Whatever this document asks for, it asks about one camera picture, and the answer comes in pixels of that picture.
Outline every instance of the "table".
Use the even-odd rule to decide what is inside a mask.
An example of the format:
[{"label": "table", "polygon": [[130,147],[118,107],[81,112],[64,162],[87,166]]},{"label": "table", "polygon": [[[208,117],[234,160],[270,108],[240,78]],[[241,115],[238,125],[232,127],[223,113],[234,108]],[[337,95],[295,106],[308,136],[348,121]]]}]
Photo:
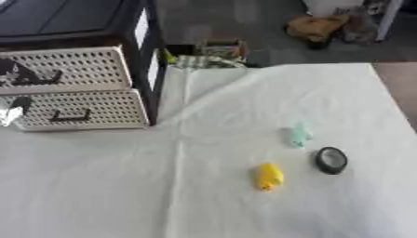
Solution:
[{"label": "table", "polygon": [[[147,130],[0,130],[0,236],[414,237],[417,140],[369,64],[169,69]],[[303,122],[315,139],[289,147]],[[311,152],[342,149],[339,176]],[[259,192],[272,162],[283,187]]]}]

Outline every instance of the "brown bag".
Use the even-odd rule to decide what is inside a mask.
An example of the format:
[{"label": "brown bag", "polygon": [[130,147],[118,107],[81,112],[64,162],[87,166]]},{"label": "brown bag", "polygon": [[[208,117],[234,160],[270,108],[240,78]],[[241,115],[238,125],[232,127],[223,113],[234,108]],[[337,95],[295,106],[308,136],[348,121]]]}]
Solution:
[{"label": "brown bag", "polygon": [[308,15],[300,16],[290,21],[286,27],[288,35],[302,38],[312,49],[326,47],[332,36],[349,20],[349,15],[333,15],[328,18],[314,18]]}]

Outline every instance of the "small toy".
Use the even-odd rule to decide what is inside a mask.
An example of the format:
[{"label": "small toy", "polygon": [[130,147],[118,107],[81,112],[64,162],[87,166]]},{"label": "small toy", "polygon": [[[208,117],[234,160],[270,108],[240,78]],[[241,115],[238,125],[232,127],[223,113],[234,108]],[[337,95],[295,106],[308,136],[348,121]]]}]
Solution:
[{"label": "small toy", "polygon": [[268,163],[257,170],[257,186],[263,191],[272,191],[275,186],[284,183],[284,174],[278,166]]},{"label": "small toy", "polygon": [[303,148],[307,140],[313,139],[313,135],[307,131],[305,125],[297,124],[291,129],[290,143],[296,148]]}]

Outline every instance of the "gray floor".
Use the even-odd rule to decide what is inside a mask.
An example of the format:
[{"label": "gray floor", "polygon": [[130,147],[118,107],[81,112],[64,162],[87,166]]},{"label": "gray floor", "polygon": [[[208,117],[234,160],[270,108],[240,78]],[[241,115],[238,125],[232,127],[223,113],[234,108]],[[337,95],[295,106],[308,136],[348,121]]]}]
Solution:
[{"label": "gray floor", "polygon": [[387,41],[373,46],[333,42],[312,51],[286,36],[282,26],[302,14],[301,0],[157,0],[166,41],[197,44],[205,38],[241,38],[251,62],[399,62],[417,60],[417,17],[400,16]]}]

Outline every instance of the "floor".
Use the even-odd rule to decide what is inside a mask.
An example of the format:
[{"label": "floor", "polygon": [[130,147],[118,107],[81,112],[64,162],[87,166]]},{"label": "floor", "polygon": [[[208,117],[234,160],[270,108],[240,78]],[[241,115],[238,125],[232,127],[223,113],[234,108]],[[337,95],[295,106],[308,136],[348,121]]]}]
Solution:
[{"label": "floor", "polygon": [[401,14],[388,39],[372,46],[334,41],[312,51],[286,36],[282,26],[305,12],[301,0],[156,0],[166,41],[198,44],[206,38],[241,38],[249,62],[277,64],[375,62],[399,107],[417,129],[417,17]]}]

